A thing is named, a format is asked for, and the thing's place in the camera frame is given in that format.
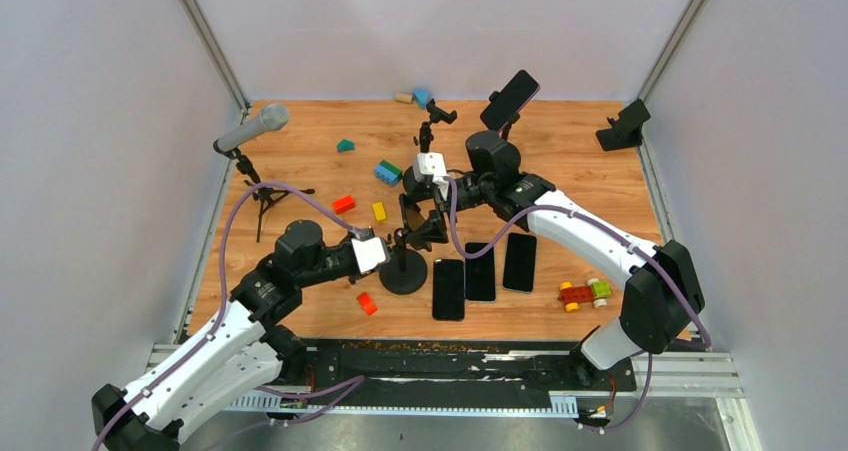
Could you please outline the black stand of phone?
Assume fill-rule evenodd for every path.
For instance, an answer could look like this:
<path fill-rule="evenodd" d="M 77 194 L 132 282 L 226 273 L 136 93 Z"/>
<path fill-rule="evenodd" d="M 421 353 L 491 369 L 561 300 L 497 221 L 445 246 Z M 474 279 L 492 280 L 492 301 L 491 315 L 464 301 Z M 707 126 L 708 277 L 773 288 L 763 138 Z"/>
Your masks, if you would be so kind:
<path fill-rule="evenodd" d="M 429 119 L 421 124 L 418 136 L 413 139 L 413 142 L 419 148 L 419 152 L 427 153 L 431 152 L 430 146 L 435 139 L 432 131 L 432 126 L 440 122 L 452 124 L 457 119 L 457 112 L 447 112 L 441 109 L 436 104 L 434 99 L 430 99 L 430 101 L 427 103 L 427 108 L 425 110 L 429 113 Z M 412 165 L 403 174 L 403 186 L 405 192 L 412 192 L 416 189 L 429 187 L 425 184 L 415 184 L 413 179 Z"/>

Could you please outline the black desk phone stand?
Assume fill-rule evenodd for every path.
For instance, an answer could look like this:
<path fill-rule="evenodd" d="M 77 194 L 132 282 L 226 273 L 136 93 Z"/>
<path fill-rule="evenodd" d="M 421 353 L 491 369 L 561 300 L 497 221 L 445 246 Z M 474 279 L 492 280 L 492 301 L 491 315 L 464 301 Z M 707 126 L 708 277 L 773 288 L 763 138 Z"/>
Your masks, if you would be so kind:
<path fill-rule="evenodd" d="M 643 125 L 651 114 L 642 99 L 625 106 L 616 118 L 608 118 L 608 127 L 598 130 L 596 139 L 605 152 L 638 148 L 644 143 Z"/>

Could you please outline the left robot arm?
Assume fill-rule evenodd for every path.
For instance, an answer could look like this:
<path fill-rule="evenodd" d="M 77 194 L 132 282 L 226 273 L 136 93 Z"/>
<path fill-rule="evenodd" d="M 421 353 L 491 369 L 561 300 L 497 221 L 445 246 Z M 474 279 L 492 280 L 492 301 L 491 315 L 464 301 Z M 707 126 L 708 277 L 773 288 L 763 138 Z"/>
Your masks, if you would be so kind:
<path fill-rule="evenodd" d="M 387 241 L 370 229 L 328 246 L 316 222 L 290 223 L 200 331 L 136 380 L 94 394 L 94 449 L 177 450 L 258 386 L 298 382 L 305 346 L 281 321 L 302 304 L 304 288 L 340 278 L 356 282 L 391 256 Z"/>

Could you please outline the black microphone tripod stand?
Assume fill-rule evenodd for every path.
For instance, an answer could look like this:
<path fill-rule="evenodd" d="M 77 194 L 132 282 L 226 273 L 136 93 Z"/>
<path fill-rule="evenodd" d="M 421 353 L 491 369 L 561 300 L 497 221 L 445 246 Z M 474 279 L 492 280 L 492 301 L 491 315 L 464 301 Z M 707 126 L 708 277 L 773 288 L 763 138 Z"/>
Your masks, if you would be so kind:
<path fill-rule="evenodd" d="M 259 176 L 259 173 L 256 171 L 253 162 L 245 154 L 243 154 L 239 148 L 235 148 L 231 151 L 226 151 L 223 153 L 223 155 L 228 159 L 234 161 L 236 170 L 242 175 L 246 176 L 244 183 L 247 186 L 253 186 L 261 182 L 261 178 Z M 268 211 L 270 211 L 277 203 L 282 201 L 290 194 L 290 191 L 269 187 L 258 188 L 257 190 L 252 192 L 251 196 L 259 204 L 256 230 L 257 243 L 261 242 L 264 215 Z"/>

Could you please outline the black round pole stand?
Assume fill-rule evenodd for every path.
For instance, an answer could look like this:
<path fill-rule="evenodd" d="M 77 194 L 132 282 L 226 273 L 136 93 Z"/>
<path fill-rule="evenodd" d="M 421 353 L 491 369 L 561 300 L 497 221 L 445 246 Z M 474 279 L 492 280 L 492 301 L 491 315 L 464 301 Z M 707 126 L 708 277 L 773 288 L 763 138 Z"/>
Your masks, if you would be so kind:
<path fill-rule="evenodd" d="M 518 92 L 494 91 L 489 96 L 489 105 L 481 113 L 481 121 L 489 130 L 498 131 L 507 140 L 524 104 L 525 99 Z"/>

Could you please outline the purple-edged phone on pole stand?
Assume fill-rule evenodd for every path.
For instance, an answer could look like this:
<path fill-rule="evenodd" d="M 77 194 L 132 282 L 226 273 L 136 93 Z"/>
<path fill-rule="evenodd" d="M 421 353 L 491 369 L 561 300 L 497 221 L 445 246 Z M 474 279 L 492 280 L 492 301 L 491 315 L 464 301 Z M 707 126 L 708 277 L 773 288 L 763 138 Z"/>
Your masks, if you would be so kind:
<path fill-rule="evenodd" d="M 519 119 L 520 111 L 539 90 L 539 83 L 526 70 L 519 70 L 500 91 L 489 96 L 480 121 L 488 130 L 504 131 Z"/>

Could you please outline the yellow wooden block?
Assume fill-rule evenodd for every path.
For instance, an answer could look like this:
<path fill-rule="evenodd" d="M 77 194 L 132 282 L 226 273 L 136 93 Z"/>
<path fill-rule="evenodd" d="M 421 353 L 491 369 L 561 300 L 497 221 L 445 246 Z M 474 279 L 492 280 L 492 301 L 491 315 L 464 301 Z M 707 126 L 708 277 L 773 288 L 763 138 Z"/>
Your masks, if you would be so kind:
<path fill-rule="evenodd" d="M 372 204 L 372 211 L 377 223 L 384 223 L 388 220 L 387 211 L 385 205 L 382 202 L 375 202 Z"/>

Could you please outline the orange red block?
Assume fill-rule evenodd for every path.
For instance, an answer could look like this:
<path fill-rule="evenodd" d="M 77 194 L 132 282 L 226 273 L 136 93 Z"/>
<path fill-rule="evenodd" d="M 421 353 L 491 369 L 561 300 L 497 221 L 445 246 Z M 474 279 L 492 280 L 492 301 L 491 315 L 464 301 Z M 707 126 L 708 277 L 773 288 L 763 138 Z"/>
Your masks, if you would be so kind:
<path fill-rule="evenodd" d="M 367 316 L 372 316 L 378 311 L 376 302 L 367 292 L 363 292 L 357 296 L 357 301 Z"/>

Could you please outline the blue green lego brick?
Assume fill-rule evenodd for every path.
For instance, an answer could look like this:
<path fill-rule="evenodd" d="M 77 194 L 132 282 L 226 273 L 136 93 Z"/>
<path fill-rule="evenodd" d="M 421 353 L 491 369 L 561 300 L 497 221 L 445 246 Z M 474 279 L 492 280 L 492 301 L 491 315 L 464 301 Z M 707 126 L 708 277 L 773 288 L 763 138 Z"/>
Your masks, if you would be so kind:
<path fill-rule="evenodd" d="M 378 180 L 389 187 L 396 186 L 403 177 L 403 171 L 386 160 L 380 161 L 375 166 L 374 174 Z"/>

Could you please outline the teal triangular block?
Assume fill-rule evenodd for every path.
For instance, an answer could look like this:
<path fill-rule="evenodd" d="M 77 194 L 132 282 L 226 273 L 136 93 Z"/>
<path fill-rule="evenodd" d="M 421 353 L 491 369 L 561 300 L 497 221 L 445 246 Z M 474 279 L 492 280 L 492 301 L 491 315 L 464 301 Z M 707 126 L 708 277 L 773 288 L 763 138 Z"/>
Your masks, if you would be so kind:
<path fill-rule="evenodd" d="M 355 149 L 355 143 L 348 139 L 342 139 L 336 145 L 336 151 L 338 153 L 350 152 L 354 151 Z"/>

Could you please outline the tan wooden cylinder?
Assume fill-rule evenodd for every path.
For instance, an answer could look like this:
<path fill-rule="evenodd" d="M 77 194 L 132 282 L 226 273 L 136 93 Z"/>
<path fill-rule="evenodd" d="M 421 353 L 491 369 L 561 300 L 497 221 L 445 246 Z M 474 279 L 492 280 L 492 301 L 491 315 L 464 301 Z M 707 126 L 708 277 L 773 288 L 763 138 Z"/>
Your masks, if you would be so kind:
<path fill-rule="evenodd" d="M 402 93 L 402 92 L 396 93 L 396 94 L 394 95 L 394 99 L 395 99 L 397 102 L 406 103 L 406 104 L 411 104 L 411 103 L 413 102 L 413 100 L 414 100 L 414 98 L 413 98 L 413 95 L 412 95 L 412 94 L 409 94 L 409 93 Z"/>

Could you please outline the blue triangular block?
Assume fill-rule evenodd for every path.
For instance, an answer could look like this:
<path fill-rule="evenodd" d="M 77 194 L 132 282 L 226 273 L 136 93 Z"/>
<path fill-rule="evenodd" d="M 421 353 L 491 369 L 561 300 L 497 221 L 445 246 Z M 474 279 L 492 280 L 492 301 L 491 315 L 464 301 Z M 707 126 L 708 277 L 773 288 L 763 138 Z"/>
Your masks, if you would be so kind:
<path fill-rule="evenodd" d="M 431 99 L 431 94 L 426 89 L 416 88 L 412 93 L 413 102 L 418 105 L 421 109 L 427 108 L 427 103 Z"/>

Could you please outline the grey microphone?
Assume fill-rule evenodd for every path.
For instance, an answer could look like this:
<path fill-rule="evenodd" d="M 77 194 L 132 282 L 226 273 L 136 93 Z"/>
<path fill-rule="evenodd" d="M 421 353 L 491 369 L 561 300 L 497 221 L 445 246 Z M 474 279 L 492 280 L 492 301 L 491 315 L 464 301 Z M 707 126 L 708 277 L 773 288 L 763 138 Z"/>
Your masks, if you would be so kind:
<path fill-rule="evenodd" d="M 281 103 L 272 103 L 262 107 L 259 113 L 215 140 L 213 150 L 226 155 L 241 145 L 269 132 L 280 131 L 288 124 L 290 113 Z"/>

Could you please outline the red lego toy car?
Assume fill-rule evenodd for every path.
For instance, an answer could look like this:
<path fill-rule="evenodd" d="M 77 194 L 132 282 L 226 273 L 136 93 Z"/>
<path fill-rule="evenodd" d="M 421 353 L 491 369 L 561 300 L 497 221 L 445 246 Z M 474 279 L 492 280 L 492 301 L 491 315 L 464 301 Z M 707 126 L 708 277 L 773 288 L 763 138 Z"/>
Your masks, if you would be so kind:
<path fill-rule="evenodd" d="M 562 303 L 565 313 L 577 312 L 584 304 L 591 305 L 594 309 L 606 307 L 608 299 L 612 296 L 610 284 L 597 278 L 589 279 L 582 286 L 563 282 L 559 285 L 558 292 L 558 300 Z"/>

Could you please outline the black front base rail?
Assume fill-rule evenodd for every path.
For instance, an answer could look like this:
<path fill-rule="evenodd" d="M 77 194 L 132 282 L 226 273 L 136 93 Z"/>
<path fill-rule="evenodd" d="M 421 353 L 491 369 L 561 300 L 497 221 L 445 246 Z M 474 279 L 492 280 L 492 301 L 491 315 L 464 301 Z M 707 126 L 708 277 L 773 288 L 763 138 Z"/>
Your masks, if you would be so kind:
<path fill-rule="evenodd" d="M 602 401 L 637 388 L 630 361 L 581 375 L 573 341 L 307 338 L 296 368 L 272 380 L 281 390 L 317 392 L 357 376 L 342 405 L 418 409 L 551 407 L 553 392 Z"/>

